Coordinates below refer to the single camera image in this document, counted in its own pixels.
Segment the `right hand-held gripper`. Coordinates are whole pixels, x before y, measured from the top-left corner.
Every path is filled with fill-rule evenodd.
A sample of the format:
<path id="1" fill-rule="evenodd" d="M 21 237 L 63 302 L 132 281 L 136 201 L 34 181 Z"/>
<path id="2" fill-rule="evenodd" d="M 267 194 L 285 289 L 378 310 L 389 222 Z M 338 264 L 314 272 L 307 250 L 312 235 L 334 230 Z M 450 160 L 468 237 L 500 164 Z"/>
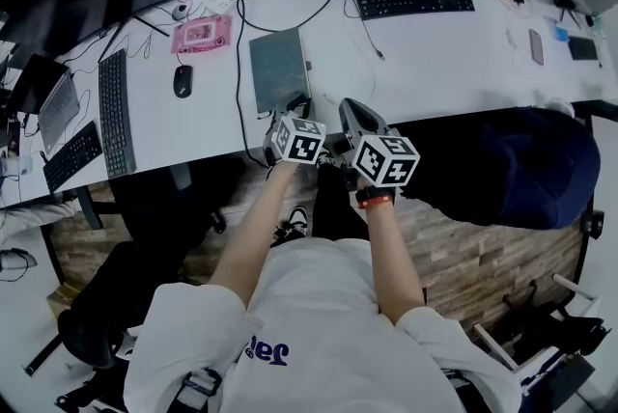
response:
<path id="1" fill-rule="evenodd" d="M 340 102 L 339 117 L 351 147 L 344 154 L 346 167 L 375 187 L 406 186 L 420 162 L 409 139 L 353 98 Z"/>

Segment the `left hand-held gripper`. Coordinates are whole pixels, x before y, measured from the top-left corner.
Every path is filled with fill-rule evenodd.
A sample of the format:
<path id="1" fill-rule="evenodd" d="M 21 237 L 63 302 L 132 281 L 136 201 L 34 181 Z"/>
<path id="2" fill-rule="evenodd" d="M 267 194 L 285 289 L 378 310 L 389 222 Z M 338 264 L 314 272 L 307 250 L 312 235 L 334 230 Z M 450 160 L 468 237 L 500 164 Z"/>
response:
<path id="1" fill-rule="evenodd" d="M 268 166 L 279 161 L 315 164 L 326 138 L 326 125 L 309 119 L 312 116 L 312 98 L 301 95 L 291 100 L 287 112 L 276 113 L 271 121 L 264 142 Z"/>

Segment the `notebook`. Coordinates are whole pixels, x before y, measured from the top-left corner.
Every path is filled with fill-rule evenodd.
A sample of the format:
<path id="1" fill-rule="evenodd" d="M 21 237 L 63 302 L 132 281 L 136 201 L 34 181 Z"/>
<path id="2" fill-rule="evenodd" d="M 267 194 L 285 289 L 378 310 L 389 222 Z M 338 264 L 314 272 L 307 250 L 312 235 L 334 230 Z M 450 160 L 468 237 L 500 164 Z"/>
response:
<path id="1" fill-rule="evenodd" d="M 297 28 L 249 42 L 257 112 L 290 109 L 310 99 L 307 66 Z"/>

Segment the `person's right forearm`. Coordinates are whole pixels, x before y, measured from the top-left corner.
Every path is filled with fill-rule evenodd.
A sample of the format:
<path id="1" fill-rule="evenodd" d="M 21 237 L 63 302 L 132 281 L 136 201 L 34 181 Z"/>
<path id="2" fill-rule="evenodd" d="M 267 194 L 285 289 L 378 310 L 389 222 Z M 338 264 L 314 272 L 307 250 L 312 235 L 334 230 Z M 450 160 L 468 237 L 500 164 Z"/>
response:
<path id="1" fill-rule="evenodd" d="M 366 217 L 379 310 L 396 324 L 408 311 L 425 305 L 423 289 L 392 202 L 367 207 Z"/>

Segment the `person's left forearm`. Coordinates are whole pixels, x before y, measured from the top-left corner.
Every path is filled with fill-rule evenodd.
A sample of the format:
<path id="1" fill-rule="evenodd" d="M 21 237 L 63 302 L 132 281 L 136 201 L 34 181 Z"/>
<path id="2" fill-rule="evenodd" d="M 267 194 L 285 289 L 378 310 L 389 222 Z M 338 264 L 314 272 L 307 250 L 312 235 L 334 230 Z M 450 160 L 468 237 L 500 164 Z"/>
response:
<path id="1" fill-rule="evenodd" d="M 298 164 L 282 161 L 270 176 L 226 244 L 210 285 L 233 292 L 248 307 L 264 267 L 283 201 Z"/>

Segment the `black and white sneaker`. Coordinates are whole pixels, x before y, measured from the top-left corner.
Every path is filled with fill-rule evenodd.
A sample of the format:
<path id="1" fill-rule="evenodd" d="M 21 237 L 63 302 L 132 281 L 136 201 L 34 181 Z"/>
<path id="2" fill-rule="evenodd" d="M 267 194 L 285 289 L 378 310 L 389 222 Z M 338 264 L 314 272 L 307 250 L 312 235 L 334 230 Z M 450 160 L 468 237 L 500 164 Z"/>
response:
<path id="1" fill-rule="evenodd" d="M 303 206 L 295 206 L 285 224 L 286 236 L 294 239 L 308 234 L 308 214 Z"/>
<path id="2" fill-rule="evenodd" d="M 322 148 L 318 154 L 316 161 L 318 167 L 330 165 L 336 168 L 341 168 L 344 162 L 341 158 L 335 157 L 328 149 Z"/>

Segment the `pink wipes packet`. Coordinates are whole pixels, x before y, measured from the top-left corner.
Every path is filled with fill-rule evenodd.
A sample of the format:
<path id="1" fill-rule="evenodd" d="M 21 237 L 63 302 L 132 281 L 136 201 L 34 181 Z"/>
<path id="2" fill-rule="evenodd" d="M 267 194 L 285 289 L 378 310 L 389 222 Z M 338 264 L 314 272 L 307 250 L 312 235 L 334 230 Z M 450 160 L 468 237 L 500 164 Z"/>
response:
<path id="1" fill-rule="evenodd" d="M 171 52 L 194 54 L 215 50 L 231 43 L 232 19 L 212 15 L 187 21 L 174 29 Z"/>

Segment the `long black keyboard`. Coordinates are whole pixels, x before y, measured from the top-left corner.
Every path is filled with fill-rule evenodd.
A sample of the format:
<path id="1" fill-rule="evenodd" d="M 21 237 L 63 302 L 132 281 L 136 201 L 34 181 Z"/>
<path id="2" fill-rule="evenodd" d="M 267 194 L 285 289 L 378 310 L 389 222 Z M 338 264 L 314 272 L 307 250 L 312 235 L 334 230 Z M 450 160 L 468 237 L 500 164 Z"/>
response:
<path id="1" fill-rule="evenodd" d="M 102 150 L 110 179 L 135 172 L 126 89 L 126 51 L 98 65 L 98 102 Z"/>

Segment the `grey smartphone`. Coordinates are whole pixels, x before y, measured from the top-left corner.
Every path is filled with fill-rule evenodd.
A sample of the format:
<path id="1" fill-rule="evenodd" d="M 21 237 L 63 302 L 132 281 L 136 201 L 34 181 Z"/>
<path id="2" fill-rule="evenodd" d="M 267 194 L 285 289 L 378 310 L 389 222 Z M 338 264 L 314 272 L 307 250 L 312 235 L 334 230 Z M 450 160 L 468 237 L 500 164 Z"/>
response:
<path id="1" fill-rule="evenodd" d="M 536 64 L 542 66 L 545 63 L 542 38 L 539 33 L 533 29 L 528 30 L 531 59 Z"/>

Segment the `navy jacket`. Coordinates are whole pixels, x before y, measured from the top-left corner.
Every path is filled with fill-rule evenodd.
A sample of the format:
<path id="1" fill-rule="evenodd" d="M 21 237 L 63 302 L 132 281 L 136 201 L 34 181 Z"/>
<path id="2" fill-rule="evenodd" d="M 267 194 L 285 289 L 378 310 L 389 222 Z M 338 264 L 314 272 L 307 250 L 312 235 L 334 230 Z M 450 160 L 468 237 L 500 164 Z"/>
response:
<path id="1" fill-rule="evenodd" d="M 420 154 L 403 196 L 455 221 L 561 229 L 585 210 L 600 173 L 592 134 L 554 110 L 516 107 L 397 128 Z"/>

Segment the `white sweatshirt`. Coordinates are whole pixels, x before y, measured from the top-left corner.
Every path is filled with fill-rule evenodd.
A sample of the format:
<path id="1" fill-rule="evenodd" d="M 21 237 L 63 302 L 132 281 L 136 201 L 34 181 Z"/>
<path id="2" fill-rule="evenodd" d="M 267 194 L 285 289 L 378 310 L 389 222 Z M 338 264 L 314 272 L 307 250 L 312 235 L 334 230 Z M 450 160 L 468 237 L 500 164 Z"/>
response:
<path id="1" fill-rule="evenodd" d="M 303 238 L 269 252 L 249 304 L 215 285 L 159 287 L 126 375 L 129 413 L 165 413 L 185 376 L 218 372 L 217 413 L 471 413 L 457 372 L 492 413 L 520 384 L 428 307 L 379 313 L 364 240 Z"/>

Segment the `small black keyboard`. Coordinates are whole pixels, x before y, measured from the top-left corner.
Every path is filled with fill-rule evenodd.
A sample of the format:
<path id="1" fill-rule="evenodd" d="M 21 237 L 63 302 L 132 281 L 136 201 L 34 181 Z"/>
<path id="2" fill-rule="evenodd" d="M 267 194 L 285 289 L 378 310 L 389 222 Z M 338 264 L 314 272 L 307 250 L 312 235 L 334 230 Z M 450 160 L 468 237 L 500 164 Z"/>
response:
<path id="1" fill-rule="evenodd" d="M 102 147 L 94 121 L 77 132 L 43 166 L 42 171 L 50 193 L 102 155 Z"/>

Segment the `black flat pad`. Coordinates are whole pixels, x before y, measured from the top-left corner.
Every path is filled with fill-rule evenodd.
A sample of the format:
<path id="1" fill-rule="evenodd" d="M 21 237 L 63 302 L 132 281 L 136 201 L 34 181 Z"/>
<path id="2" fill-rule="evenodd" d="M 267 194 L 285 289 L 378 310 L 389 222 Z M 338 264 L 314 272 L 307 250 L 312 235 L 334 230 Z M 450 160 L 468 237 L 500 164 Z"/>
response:
<path id="1" fill-rule="evenodd" d="M 592 39 L 570 36 L 568 46 L 574 61 L 598 60 L 597 46 Z"/>

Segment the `grey laptop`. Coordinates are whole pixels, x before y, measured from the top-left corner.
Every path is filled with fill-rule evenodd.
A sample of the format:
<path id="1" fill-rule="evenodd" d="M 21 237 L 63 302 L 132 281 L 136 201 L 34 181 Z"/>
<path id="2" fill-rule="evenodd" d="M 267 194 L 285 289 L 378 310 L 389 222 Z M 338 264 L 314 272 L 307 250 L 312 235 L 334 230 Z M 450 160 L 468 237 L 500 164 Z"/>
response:
<path id="1" fill-rule="evenodd" d="M 12 117 L 16 113 L 38 117 L 39 130 L 47 156 L 79 113 L 79 101 L 70 69 L 49 58 L 33 55 L 21 72 L 5 107 Z"/>

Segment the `black office chair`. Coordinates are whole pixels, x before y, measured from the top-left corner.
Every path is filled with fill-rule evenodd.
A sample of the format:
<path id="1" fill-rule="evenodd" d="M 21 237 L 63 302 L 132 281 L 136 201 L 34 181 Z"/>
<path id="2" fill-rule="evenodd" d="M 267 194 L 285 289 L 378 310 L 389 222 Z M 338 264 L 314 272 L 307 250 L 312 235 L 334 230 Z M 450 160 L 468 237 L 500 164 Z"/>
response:
<path id="1" fill-rule="evenodd" d="M 201 245 L 209 230 L 221 233 L 227 227 L 220 212 L 191 208 L 135 221 L 131 240 L 112 249 L 91 282 L 58 317 L 58 333 L 67 351 L 98 369 L 115 365 L 125 332 L 144 322 L 158 287 L 190 281 L 181 274 L 187 254 Z"/>

